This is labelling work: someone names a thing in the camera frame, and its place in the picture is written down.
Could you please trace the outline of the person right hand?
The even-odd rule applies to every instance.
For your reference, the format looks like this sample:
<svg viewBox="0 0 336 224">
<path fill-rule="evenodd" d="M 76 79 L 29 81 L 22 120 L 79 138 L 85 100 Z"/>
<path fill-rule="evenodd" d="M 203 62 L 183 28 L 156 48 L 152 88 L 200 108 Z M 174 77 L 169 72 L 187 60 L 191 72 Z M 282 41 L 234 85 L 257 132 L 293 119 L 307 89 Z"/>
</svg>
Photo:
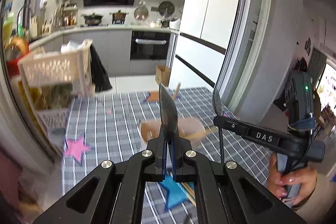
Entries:
<svg viewBox="0 0 336 224">
<path fill-rule="evenodd" d="M 317 171 L 311 166 L 294 170 L 286 175 L 277 170 L 277 157 L 273 153 L 269 159 L 269 176 L 266 181 L 267 189 L 277 198 L 282 199 L 287 195 L 286 186 L 300 184 L 300 190 L 293 200 L 293 205 L 301 205 L 306 202 L 317 184 Z"/>
</svg>

